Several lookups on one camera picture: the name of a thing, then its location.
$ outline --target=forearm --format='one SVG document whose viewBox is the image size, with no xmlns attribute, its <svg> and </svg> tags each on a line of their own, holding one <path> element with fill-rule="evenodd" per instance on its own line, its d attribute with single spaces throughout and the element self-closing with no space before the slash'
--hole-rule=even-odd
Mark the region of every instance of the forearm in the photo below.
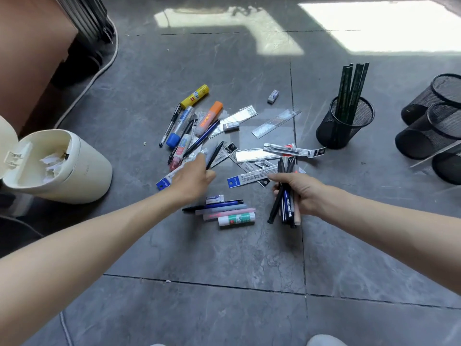
<svg viewBox="0 0 461 346">
<path fill-rule="evenodd" d="M 319 217 L 461 293 L 461 220 L 328 187 Z"/>
<path fill-rule="evenodd" d="M 30 337 L 181 206 L 171 187 L 0 259 L 0 343 L 19 345 Z"/>
</svg>

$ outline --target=person's right hand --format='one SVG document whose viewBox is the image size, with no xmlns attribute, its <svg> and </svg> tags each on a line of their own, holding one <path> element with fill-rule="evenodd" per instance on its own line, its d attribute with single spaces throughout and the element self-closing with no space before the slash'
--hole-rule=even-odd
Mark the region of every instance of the person's right hand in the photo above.
<svg viewBox="0 0 461 346">
<path fill-rule="evenodd" d="M 303 173 L 273 173 L 268 175 L 268 178 L 277 182 L 273 187 L 275 195 L 279 192 L 279 182 L 288 183 L 301 198 L 301 214 L 318 216 L 320 201 L 325 196 L 328 186 Z"/>
</svg>

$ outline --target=empty mesh pen holder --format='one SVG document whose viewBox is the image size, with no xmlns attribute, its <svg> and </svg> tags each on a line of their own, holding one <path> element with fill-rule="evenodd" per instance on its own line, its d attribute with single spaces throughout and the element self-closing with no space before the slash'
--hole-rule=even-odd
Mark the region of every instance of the empty mesh pen holder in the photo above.
<svg viewBox="0 0 461 346">
<path fill-rule="evenodd" d="M 315 132 L 320 144 L 330 149 L 344 148 L 361 128 L 373 121 L 375 115 L 372 105 L 365 98 L 360 97 L 354 121 L 352 124 L 343 123 L 332 113 L 336 111 L 337 100 L 336 97 L 331 101 L 328 113 Z"/>
<path fill-rule="evenodd" d="M 428 88 L 401 111 L 402 120 L 411 125 L 435 103 L 446 103 L 461 108 L 461 75 L 440 74 Z"/>
<path fill-rule="evenodd" d="M 426 114 L 395 136 L 395 146 L 412 159 L 425 159 L 461 139 L 461 110 L 436 103 Z"/>
<path fill-rule="evenodd" d="M 437 154 L 432 159 L 432 168 L 442 180 L 461 185 L 461 146 Z"/>
</svg>

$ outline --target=white shoe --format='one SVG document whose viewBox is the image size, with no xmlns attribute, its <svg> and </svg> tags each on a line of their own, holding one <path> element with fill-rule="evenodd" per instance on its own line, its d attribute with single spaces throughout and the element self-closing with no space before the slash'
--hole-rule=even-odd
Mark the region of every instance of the white shoe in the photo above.
<svg viewBox="0 0 461 346">
<path fill-rule="evenodd" d="M 341 340 L 331 335 L 318 334 L 314 335 L 306 346 L 347 346 Z"/>
</svg>

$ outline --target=power cord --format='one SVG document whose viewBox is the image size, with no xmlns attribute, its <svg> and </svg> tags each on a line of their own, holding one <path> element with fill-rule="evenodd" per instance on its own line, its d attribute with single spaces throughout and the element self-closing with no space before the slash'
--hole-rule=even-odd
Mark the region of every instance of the power cord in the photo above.
<svg viewBox="0 0 461 346">
<path fill-rule="evenodd" d="M 31 225 L 29 225 L 28 223 L 25 223 L 21 220 L 18 220 L 18 219 L 15 219 L 14 217 L 9 217 L 9 216 L 5 216 L 5 215 L 0 215 L 0 219 L 4 219 L 4 220 L 8 220 L 8 221 L 13 221 L 13 222 L 16 222 L 16 223 L 20 223 L 21 225 L 23 226 L 26 226 L 28 229 L 30 229 L 33 233 L 35 233 L 36 235 L 38 235 L 40 238 L 44 238 L 45 236 L 43 234 L 41 234 L 40 232 L 38 232 L 34 227 L 32 227 Z M 68 346 L 74 346 L 74 343 L 72 342 L 72 338 L 71 338 L 71 335 L 69 334 L 69 331 L 67 329 L 67 325 L 66 325 L 66 320 L 64 318 L 64 311 L 61 311 L 59 313 L 59 319 L 61 321 L 61 326 L 62 326 L 62 329 L 64 330 L 64 336 L 66 337 L 66 341 L 67 341 L 67 345 Z"/>
<path fill-rule="evenodd" d="M 75 99 L 75 101 L 72 102 L 72 104 L 69 106 L 69 108 L 67 108 L 67 110 L 64 112 L 64 114 L 61 115 L 59 120 L 55 123 L 54 129 L 57 129 L 59 127 L 59 125 L 61 125 L 62 121 L 66 118 L 67 115 L 69 115 L 69 113 L 75 107 L 75 105 L 78 103 L 78 101 L 85 95 L 85 93 L 88 92 L 91 85 L 93 85 L 93 83 L 96 81 L 96 79 L 102 75 L 102 73 L 104 73 L 107 69 L 109 69 L 109 67 L 113 64 L 113 62 L 115 61 L 115 58 L 117 57 L 117 54 L 118 54 L 118 32 L 117 32 L 117 28 L 115 27 L 114 22 L 112 21 L 112 19 L 109 16 L 107 16 L 107 19 L 112 24 L 112 27 L 114 28 L 114 33 L 115 33 L 115 51 L 114 51 L 114 53 L 112 55 L 112 58 L 109 61 L 109 63 L 107 63 L 103 68 L 101 68 L 101 70 L 99 70 L 95 74 L 95 76 L 93 76 L 93 78 L 88 83 L 88 85 L 84 88 L 82 93 L 80 93 L 78 95 L 78 97 Z M 43 234 L 41 234 L 40 232 L 35 230 L 31 225 L 29 225 L 29 224 L 27 224 L 27 223 L 25 223 L 25 222 L 23 222 L 21 220 L 15 219 L 14 217 L 4 216 L 4 215 L 0 215 L 0 218 L 2 218 L 4 220 L 10 220 L 10 221 L 13 221 L 13 222 L 20 223 L 21 225 L 26 226 L 27 228 L 29 228 L 33 233 L 38 235 L 40 238 L 44 237 Z M 65 316 L 64 316 L 64 311 L 61 311 L 59 313 L 59 317 L 60 317 L 62 329 L 64 331 L 64 335 L 66 337 L 67 345 L 68 346 L 74 346 L 74 344 L 72 342 L 71 335 L 69 333 L 69 330 L 67 329 L 67 324 L 66 324 L 66 319 L 65 319 Z"/>
</svg>

